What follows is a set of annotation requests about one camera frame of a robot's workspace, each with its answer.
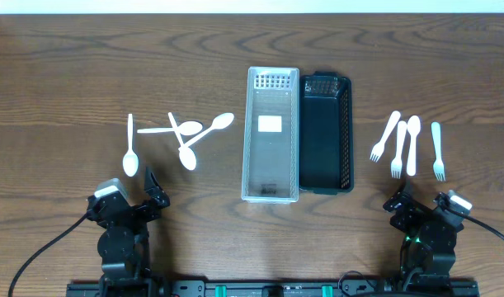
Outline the white plastic spoon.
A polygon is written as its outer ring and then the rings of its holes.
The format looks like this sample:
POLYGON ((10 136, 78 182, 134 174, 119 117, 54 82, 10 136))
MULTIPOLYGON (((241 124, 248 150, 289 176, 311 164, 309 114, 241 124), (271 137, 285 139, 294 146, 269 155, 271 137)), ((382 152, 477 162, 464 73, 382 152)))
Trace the white plastic spoon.
POLYGON ((139 158, 138 155, 134 152, 133 140, 134 140, 134 117, 132 114, 128 114, 127 152, 125 153, 122 160, 124 172, 128 177, 133 177, 139 168, 139 158))

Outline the white spoon group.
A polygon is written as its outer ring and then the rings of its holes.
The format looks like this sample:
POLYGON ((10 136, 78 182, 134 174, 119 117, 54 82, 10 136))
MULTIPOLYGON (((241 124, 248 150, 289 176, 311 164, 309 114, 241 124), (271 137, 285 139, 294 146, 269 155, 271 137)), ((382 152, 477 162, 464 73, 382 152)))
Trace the white spoon group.
POLYGON ((407 132, 410 135, 410 145, 407 157, 406 172, 410 177, 417 172, 417 136, 421 131, 421 120, 418 115, 413 115, 407 122, 407 132))

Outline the white fork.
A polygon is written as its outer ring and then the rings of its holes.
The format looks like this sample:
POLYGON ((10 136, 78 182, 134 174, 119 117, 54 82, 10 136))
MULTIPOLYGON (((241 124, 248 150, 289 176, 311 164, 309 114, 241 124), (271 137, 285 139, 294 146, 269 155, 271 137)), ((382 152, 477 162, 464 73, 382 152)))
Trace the white fork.
POLYGON ((401 178, 403 170, 402 154, 406 133, 407 133, 407 123, 404 120, 400 120, 397 126, 396 152, 390 165, 391 176, 392 178, 395 179, 401 178))
POLYGON ((373 161, 375 163, 377 163, 379 161, 379 159, 381 158, 381 156, 384 152, 385 144, 386 144, 389 136, 393 132, 394 128, 396 127, 396 125, 400 121, 400 119, 401 119, 401 112, 400 111, 393 111, 391 113, 379 142, 376 143, 371 150, 371 153, 370 153, 370 160, 371 161, 373 161))

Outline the white spoon diagonal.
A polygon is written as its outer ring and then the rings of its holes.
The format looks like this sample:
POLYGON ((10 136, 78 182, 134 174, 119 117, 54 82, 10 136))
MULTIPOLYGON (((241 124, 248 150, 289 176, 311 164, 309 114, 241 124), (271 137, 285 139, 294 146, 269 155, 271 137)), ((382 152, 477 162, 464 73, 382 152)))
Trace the white spoon diagonal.
POLYGON ((213 130, 223 130, 223 129, 227 128, 229 125, 232 124, 233 120, 234 120, 233 113, 227 112, 227 113, 217 115, 213 119, 212 124, 208 129, 200 132, 198 135, 196 135, 192 139, 185 142, 179 149, 183 150, 186 147, 190 147, 192 144, 196 143, 198 140, 202 139, 204 136, 206 136, 209 132, 211 132, 213 130))

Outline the clear plastic basket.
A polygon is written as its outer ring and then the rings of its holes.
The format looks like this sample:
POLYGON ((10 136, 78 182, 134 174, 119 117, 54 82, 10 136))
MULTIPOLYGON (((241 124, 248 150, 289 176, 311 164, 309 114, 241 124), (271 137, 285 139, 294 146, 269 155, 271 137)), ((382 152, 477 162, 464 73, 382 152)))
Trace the clear plastic basket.
POLYGON ((243 141, 243 200, 291 204, 299 199, 299 70, 250 67, 243 141), (282 132, 258 131, 258 116, 281 116, 282 132))

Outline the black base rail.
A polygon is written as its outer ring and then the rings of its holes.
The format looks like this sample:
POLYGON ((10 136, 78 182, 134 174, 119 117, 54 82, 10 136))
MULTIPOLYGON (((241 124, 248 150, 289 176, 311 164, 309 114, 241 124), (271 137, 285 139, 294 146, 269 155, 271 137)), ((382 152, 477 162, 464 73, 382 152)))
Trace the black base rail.
POLYGON ((137 285, 132 288, 105 288, 100 284, 68 284, 69 297, 99 296, 479 296, 475 281, 457 280, 449 287, 415 287, 406 290, 394 289, 381 280, 345 279, 340 282, 204 282, 202 280, 179 280, 157 288, 155 285, 137 285))

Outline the white label in basket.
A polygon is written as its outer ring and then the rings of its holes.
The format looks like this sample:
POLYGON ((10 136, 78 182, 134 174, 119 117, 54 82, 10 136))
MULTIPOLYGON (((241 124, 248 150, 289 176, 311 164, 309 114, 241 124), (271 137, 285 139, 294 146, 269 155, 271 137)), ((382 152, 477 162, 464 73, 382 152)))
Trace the white label in basket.
POLYGON ((258 116, 258 131, 265 133, 281 133, 282 117, 280 115, 258 116))

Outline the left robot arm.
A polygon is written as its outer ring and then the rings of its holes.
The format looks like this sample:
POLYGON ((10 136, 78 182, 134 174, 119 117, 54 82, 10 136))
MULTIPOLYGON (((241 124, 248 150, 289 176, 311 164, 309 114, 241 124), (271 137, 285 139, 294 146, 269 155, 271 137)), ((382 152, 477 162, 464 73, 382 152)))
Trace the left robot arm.
POLYGON ((111 281, 148 278, 150 269, 147 223, 160 219, 170 198, 149 167, 145 169, 144 191, 149 196, 130 205, 124 185, 117 178, 98 185, 88 197, 88 219, 105 229, 97 244, 101 269, 111 281))

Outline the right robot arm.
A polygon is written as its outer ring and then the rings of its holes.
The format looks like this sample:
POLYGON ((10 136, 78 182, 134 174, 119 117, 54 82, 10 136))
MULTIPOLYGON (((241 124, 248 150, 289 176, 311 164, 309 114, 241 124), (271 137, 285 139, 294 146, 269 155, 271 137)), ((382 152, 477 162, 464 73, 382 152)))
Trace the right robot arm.
POLYGON ((457 192, 441 192, 430 209, 413 198, 413 186, 406 180, 383 205, 391 213, 390 224, 405 234, 400 248, 396 282, 408 286, 448 285, 455 264, 457 233, 464 229, 464 216, 472 204, 457 192))

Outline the white spoon pointing down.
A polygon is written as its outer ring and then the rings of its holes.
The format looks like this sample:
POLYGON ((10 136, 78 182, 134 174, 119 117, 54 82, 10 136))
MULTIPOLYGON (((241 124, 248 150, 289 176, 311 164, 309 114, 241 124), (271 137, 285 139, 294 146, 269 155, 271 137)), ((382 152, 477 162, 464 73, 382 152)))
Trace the white spoon pointing down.
MULTIPOLYGON (((177 131, 177 126, 179 126, 171 112, 168 113, 169 120, 171 122, 172 128, 174 129, 174 134, 177 137, 179 148, 184 144, 182 134, 177 131)), ((188 170, 192 171, 196 167, 196 156, 190 147, 186 147, 183 150, 179 149, 179 158, 181 164, 188 170)))

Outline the black plastic basket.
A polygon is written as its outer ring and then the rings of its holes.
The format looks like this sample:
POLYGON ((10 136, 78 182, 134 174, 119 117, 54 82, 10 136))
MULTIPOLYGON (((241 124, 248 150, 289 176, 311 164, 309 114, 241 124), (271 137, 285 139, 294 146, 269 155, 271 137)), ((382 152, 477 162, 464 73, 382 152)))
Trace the black plastic basket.
POLYGON ((316 194, 354 187, 351 80, 316 71, 300 78, 299 187, 316 194))

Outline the pale blue fork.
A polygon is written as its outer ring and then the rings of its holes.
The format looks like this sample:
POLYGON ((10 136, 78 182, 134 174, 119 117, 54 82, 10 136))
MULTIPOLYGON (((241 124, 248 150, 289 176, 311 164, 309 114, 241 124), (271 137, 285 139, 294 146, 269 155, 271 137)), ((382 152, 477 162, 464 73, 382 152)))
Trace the pale blue fork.
POLYGON ((441 152, 441 128, 438 122, 431 123, 431 135, 436 156, 436 160, 433 163, 433 172, 436 176, 437 181, 444 182, 445 167, 442 160, 442 152, 441 152))

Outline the white spoon horizontal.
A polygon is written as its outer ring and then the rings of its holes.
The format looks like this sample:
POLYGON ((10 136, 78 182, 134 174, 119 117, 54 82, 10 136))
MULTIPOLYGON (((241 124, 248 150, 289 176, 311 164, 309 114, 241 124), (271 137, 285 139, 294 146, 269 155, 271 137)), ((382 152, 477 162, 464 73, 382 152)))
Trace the white spoon horizontal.
MULTIPOLYGON (((203 130, 203 125, 198 121, 186 121, 179 126, 177 126, 177 131, 185 136, 191 136, 194 134, 198 134, 203 130)), ((174 129, 171 128, 147 128, 147 129, 138 129, 138 134, 158 134, 158 133, 167 133, 173 132, 174 129)))

